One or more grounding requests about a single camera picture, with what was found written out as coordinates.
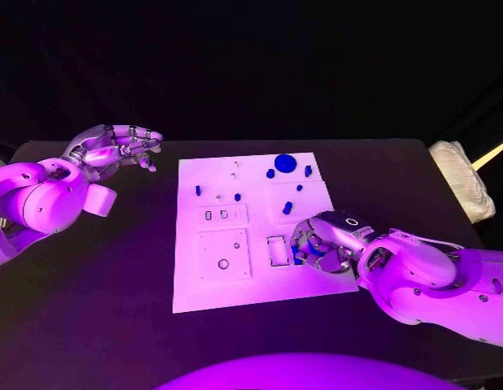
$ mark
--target table surface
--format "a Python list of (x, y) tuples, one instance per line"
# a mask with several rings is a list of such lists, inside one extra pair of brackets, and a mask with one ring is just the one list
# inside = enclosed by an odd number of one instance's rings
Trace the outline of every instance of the table surface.
[[(66, 146), (30, 142), (14, 162)], [(107, 180), (119, 192), (110, 216), (83, 213), (0, 266), (0, 388), (152, 388), (214, 363), (282, 352), (351, 354), (446, 379), (503, 375), (502, 347), (398, 323), (364, 289), (172, 314), (179, 159), (313, 152), (336, 209), (378, 229), (480, 248), (420, 141), (172, 141), (162, 149), (155, 174), (125, 167)]]

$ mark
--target black curtain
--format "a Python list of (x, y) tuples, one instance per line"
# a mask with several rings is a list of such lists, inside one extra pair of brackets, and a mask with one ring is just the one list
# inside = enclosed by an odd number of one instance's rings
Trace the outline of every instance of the black curtain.
[(100, 123), (473, 150), (500, 77), (503, 2), (0, 2), (2, 153)]

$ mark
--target robotic hand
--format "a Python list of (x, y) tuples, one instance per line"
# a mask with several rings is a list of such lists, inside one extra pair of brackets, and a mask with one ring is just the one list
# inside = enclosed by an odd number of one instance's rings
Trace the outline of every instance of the robotic hand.
[(381, 235), (344, 211), (299, 224), (292, 248), (295, 262), (336, 274), (355, 272), (398, 321), (436, 323), (503, 346), (503, 252), (464, 249), (398, 229)]
[(0, 167), (0, 264), (38, 240), (61, 232), (81, 210), (107, 216), (117, 193), (97, 183), (122, 165), (155, 171), (148, 150), (161, 151), (162, 135), (129, 125), (99, 125), (74, 139), (60, 158)]

